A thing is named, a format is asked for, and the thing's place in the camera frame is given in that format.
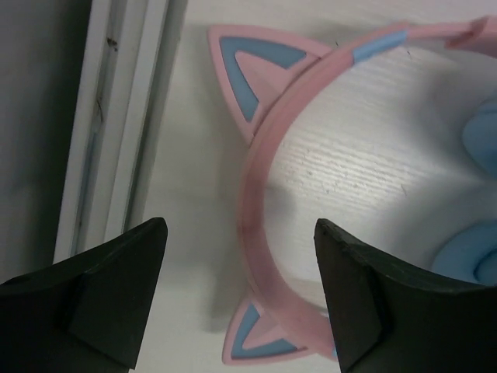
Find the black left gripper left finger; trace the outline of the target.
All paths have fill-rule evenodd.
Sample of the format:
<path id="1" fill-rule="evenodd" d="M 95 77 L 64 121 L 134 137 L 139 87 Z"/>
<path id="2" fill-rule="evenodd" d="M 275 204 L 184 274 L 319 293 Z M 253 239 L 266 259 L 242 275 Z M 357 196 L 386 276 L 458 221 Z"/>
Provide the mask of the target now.
<path id="1" fill-rule="evenodd" d="M 168 228 L 151 218 L 100 246 L 1 285 L 3 372 L 129 372 Z"/>

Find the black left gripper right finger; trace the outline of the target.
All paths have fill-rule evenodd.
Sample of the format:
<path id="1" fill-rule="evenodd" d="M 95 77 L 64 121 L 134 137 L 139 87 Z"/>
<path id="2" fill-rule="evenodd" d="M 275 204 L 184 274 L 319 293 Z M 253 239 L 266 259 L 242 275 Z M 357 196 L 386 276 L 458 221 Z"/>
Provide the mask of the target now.
<path id="1" fill-rule="evenodd" d="M 344 372 L 494 372 L 496 289 L 416 267 L 320 218 L 315 252 Z"/>

